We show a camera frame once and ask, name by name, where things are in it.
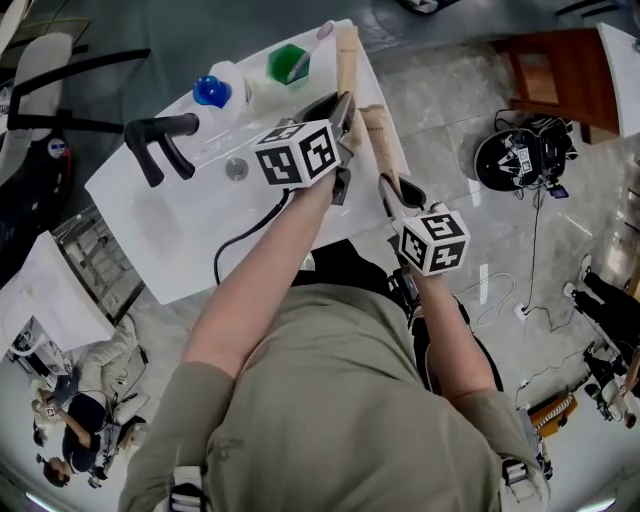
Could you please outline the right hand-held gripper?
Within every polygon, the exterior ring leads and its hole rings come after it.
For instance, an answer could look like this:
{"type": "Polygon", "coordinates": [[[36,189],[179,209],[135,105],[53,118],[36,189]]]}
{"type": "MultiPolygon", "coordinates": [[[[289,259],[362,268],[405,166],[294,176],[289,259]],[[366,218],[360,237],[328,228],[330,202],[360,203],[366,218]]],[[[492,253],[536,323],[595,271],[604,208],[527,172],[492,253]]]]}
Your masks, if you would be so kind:
{"type": "Polygon", "coordinates": [[[398,235],[396,252],[414,269],[422,276],[433,276],[462,266],[471,235],[458,211],[440,201],[429,202],[411,181],[400,181],[395,187],[381,174],[378,190],[398,235]]]}

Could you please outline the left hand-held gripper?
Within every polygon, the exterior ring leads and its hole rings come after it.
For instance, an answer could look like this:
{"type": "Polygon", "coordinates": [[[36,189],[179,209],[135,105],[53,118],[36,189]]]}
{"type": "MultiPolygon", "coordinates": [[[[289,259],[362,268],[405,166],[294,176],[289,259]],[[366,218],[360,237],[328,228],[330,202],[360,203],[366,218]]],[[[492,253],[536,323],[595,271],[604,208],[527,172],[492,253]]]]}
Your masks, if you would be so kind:
{"type": "Polygon", "coordinates": [[[351,181],[355,109],[351,92],[329,94],[263,134],[253,152],[268,184],[308,188],[335,172],[332,203],[341,206],[351,181]]]}

